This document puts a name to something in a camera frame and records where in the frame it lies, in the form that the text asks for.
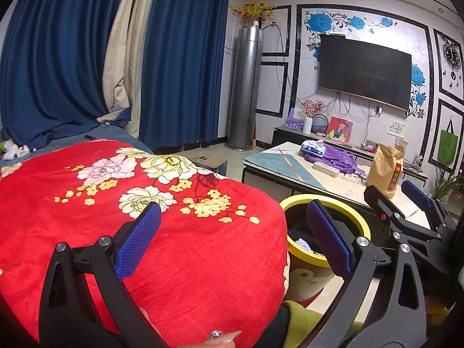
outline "red blanket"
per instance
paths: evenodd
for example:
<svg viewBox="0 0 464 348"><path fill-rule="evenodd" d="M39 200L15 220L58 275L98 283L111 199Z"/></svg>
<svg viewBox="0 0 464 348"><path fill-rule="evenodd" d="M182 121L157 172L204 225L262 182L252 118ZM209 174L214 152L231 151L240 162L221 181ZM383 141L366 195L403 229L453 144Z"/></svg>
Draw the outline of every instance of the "red blanket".
<svg viewBox="0 0 464 348"><path fill-rule="evenodd" d="M0 178L0 291L38 339L44 276L58 242L93 244L134 220L150 201L161 227L135 274L124 280L172 347L213 330L243 330L251 347L284 295L286 223L263 192L197 168L177 155L154 156L99 141L4 167ZM93 276L105 325L115 326Z"/></svg>

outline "brown paper bag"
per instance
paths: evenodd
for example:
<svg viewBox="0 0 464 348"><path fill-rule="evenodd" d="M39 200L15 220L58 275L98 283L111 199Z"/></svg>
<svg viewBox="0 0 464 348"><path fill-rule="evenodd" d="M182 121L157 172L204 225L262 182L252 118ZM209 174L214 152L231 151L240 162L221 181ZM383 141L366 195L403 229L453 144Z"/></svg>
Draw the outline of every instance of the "brown paper bag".
<svg viewBox="0 0 464 348"><path fill-rule="evenodd" d="M402 172L403 153L391 146L379 144L367 175L366 186L376 186L391 199Z"/></svg>

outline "flat screen tv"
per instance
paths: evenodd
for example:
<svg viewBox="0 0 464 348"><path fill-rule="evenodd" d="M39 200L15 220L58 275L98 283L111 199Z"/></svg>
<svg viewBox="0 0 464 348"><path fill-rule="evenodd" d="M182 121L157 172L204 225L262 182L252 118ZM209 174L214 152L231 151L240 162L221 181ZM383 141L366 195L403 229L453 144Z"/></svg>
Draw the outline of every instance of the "flat screen tv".
<svg viewBox="0 0 464 348"><path fill-rule="evenodd" d="M321 35L319 60L319 87L408 110L410 54L341 36Z"/></svg>

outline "purple cloth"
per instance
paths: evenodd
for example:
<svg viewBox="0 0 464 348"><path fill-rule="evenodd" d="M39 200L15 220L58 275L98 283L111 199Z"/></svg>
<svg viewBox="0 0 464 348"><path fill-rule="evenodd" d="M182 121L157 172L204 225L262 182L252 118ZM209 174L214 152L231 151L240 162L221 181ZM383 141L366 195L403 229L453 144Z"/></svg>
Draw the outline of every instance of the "purple cloth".
<svg viewBox="0 0 464 348"><path fill-rule="evenodd" d="M303 157L308 162L314 163L319 161L325 163L326 165L332 166L345 174L353 174L356 172L361 174L365 173L364 170L358 168L358 164L356 163L353 154L345 152L344 150L336 149L333 146L327 144L324 144L324 146L326 149L323 157L317 157L311 153L305 152L303 152Z"/></svg>

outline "red label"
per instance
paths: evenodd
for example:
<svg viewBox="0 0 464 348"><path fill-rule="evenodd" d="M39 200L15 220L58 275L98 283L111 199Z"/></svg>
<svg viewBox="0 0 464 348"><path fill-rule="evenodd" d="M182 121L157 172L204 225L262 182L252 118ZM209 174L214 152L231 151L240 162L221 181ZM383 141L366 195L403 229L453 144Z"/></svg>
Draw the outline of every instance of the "red label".
<svg viewBox="0 0 464 348"><path fill-rule="evenodd" d="M395 171L393 172L393 176L390 179L390 184L387 187L388 191L391 191L393 187L396 186L396 184L398 183L398 178L400 177L400 174L401 174L401 164L397 163L395 166Z"/></svg>

